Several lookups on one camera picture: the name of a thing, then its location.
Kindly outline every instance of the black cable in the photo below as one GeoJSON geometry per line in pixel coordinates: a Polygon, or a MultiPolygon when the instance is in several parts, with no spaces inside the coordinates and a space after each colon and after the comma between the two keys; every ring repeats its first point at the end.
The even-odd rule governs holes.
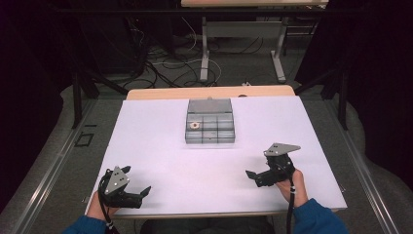
{"type": "Polygon", "coordinates": [[[161,74],[158,69],[152,64],[152,62],[150,61],[146,61],[145,62],[146,66],[151,69],[153,72],[155,72],[155,74],[158,75],[159,78],[161,78],[161,80],[163,80],[165,83],[167,83],[169,85],[170,88],[181,88],[180,86],[174,84],[173,82],[171,82],[165,75],[161,74]]]}
{"type": "Polygon", "coordinates": [[[294,172],[292,172],[292,174],[290,175],[289,172],[281,165],[276,164],[276,166],[285,172],[285,174],[288,176],[288,180],[290,183],[289,204],[288,204],[288,211],[286,214],[286,233],[291,234],[292,211],[294,210],[294,201],[295,201],[295,186],[294,186],[294,182],[292,181],[292,175],[294,174],[294,172]]]}
{"type": "Polygon", "coordinates": [[[295,200],[295,186],[294,182],[292,181],[292,176],[289,178],[290,186],[290,193],[289,193],[289,205],[288,205],[288,212],[286,214],[286,233],[291,233],[291,220],[292,220],[292,211],[294,210],[294,200],[295,200]]]}
{"type": "Polygon", "coordinates": [[[263,43],[264,43],[264,38],[261,38],[261,43],[260,43],[260,45],[259,45],[259,47],[258,47],[257,49],[255,49],[255,50],[252,51],[252,52],[246,52],[246,50],[248,50],[253,44],[255,44],[255,42],[256,42],[258,39],[259,39],[259,37],[255,38],[255,40],[252,41],[252,43],[250,43],[249,46],[247,46],[245,49],[243,49],[243,50],[241,50],[241,51],[239,51],[239,52],[218,52],[217,50],[216,50],[216,51],[210,50],[210,51],[211,51],[213,54],[217,54],[217,55],[254,54],[254,53],[258,52],[258,51],[262,48],[262,45],[263,45],[263,43]]]}

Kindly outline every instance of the black curtain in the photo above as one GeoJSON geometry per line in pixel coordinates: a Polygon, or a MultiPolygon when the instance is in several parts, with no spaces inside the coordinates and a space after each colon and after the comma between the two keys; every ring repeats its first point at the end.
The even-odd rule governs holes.
{"type": "MultiPolygon", "coordinates": [[[[356,8],[366,2],[331,0],[328,9],[356,8]]],[[[366,156],[413,189],[413,4],[371,1],[374,23],[351,56],[349,102],[364,127],[366,156]]],[[[296,80],[308,84],[349,50],[360,18],[322,19],[296,80]]],[[[328,85],[334,79],[323,82],[328,85]]]]}
{"type": "Polygon", "coordinates": [[[35,1],[0,3],[0,212],[53,130],[71,83],[62,49],[35,1]]]}

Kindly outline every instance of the wire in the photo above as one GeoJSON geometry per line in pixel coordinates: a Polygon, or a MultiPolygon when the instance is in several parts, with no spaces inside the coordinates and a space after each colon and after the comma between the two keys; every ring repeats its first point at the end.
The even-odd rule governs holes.
{"type": "MultiPolygon", "coordinates": [[[[214,83],[217,83],[218,80],[221,78],[222,69],[221,69],[221,67],[218,65],[218,63],[216,63],[216,61],[214,61],[214,60],[212,60],[212,59],[207,59],[207,60],[208,60],[208,61],[212,61],[212,62],[216,65],[216,67],[218,68],[218,70],[219,70],[218,77],[217,77],[216,80],[214,81],[214,83]]],[[[200,58],[200,59],[195,59],[195,60],[190,60],[190,61],[183,61],[183,62],[155,62],[155,63],[152,63],[152,64],[153,64],[153,65],[159,65],[159,64],[182,64],[182,63],[192,63],[192,62],[196,62],[196,61],[202,61],[202,59],[200,58]]]]}
{"type": "Polygon", "coordinates": [[[194,45],[192,45],[192,47],[188,49],[188,51],[191,51],[197,45],[197,33],[195,32],[194,28],[192,28],[192,26],[189,24],[189,22],[185,18],[182,18],[182,19],[186,22],[188,27],[192,30],[192,33],[194,36],[194,45]]]}
{"type": "Polygon", "coordinates": [[[260,37],[255,38],[254,41],[252,41],[249,46],[247,46],[245,49],[239,51],[239,52],[218,52],[217,50],[219,50],[219,45],[218,45],[218,49],[217,50],[211,50],[212,53],[214,54],[218,54],[218,55],[239,55],[239,54],[254,54],[256,52],[258,52],[261,48],[262,45],[264,44],[264,38],[261,38],[261,43],[259,45],[259,47],[257,49],[255,49],[255,51],[252,52],[246,52],[246,50],[248,50],[253,44],[255,44],[256,41],[258,41],[260,37]]]}

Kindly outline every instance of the desk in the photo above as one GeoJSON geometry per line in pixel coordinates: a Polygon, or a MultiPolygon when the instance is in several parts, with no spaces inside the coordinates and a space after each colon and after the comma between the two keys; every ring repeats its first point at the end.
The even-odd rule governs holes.
{"type": "Polygon", "coordinates": [[[269,169],[263,151],[273,142],[301,146],[289,156],[303,171],[310,197],[331,209],[347,208],[301,99],[288,86],[131,91],[120,111],[94,190],[106,169],[131,166],[126,191],[139,193],[150,185],[152,189],[140,209],[121,209],[117,217],[285,212],[287,203],[275,186],[258,188],[245,174],[245,170],[261,173],[269,169]],[[259,97],[260,90],[264,97],[259,97]],[[187,98],[228,96],[232,96],[235,143],[186,144],[187,98]]]}
{"type": "MultiPolygon", "coordinates": [[[[286,7],[326,5],[328,0],[182,0],[183,7],[191,8],[225,8],[225,7],[286,7]]],[[[209,50],[208,37],[269,37],[278,38],[277,46],[271,51],[274,68],[280,83],[285,83],[285,76],[280,62],[282,43],[288,24],[288,18],[282,21],[207,21],[203,17],[203,59],[201,81],[207,80],[209,50]]]]}

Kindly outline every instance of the human hand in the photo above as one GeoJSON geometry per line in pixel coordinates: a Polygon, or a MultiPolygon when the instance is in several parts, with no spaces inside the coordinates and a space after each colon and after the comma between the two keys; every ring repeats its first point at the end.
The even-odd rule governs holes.
{"type": "MultiPolygon", "coordinates": [[[[295,169],[295,172],[292,174],[292,182],[295,186],[294,208],[298,208],[309,200],[306,185],[304,183],[304,176],[300,170],[295,169]]],[[[289,196],[291,193],[291,183],[289,182],[289,179],[276,183],[276,186],[280,189],[280,192],[285,200],[289,202],[289,196]]]]}
{"type": "MultiPolygon", "coordinates": [[[[113,214],[116,213],[120,209],[120,208],[108,208],[106,206],[104,206],[104,208],[105,210],[108,211],[107,214],[110,217],[112,217],[113,214]]],[[[100,204],[99,204],[99,196],[97,194],[97,191],[94,193],[92,197],[91,204],[89,205],[86,216],[106,221],[106,218],[104,217],[104,214],[102,212],[102,208],[100,207],[100,204]]]]}

